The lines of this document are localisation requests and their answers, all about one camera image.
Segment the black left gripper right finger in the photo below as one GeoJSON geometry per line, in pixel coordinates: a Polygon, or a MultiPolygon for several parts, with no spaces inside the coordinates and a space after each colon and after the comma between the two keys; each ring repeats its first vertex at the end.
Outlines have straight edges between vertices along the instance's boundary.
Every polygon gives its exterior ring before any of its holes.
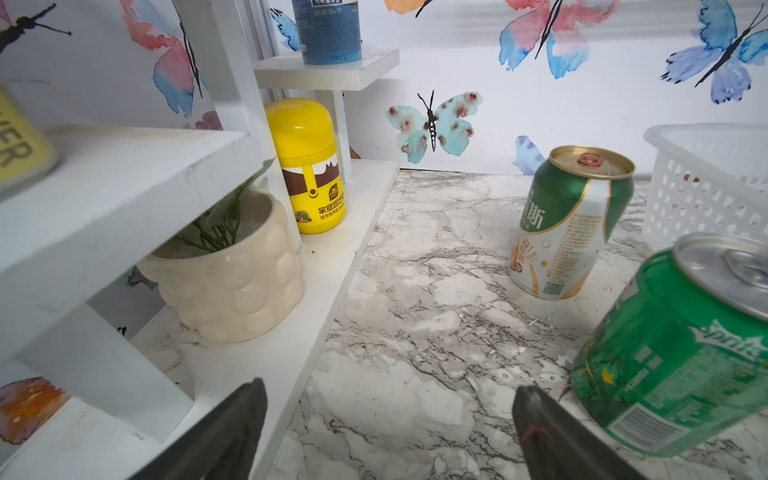
{"type": "Polygon", "coordinates": [[[643,478],[536,385],[516,390],[512,415],[532,479],[643,478]]]}

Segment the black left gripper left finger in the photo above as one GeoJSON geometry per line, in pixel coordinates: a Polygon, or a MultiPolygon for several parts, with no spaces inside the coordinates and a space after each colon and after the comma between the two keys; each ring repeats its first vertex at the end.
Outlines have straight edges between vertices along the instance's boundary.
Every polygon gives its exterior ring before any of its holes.
{"type": "Polygon", "coordinates": [[[247,479],[267,408],[262,379],[241,385],[132,478],[247,479]]]}

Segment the green soda can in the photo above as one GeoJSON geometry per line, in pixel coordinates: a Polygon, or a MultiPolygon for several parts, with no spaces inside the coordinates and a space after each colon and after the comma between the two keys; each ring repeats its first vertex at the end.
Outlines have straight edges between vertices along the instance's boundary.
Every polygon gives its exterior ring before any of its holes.
{"type": "Polygon", "coordinates": [[[767,247],[691,233],[645,260],[579,352],[571,386],[625,446],[671,457],[767,406],[767,247]]]}

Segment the green gold-top beer can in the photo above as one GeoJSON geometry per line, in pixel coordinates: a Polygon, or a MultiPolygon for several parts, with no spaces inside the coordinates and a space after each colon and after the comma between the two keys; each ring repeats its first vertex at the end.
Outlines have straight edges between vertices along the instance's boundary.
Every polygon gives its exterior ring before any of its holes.
{"type": "Polygon", "coordinates": [[[634,195],[634,163],[597,147],[553,149],[537,169],[509,274],[545,300],[576,296],[634,195]]]}

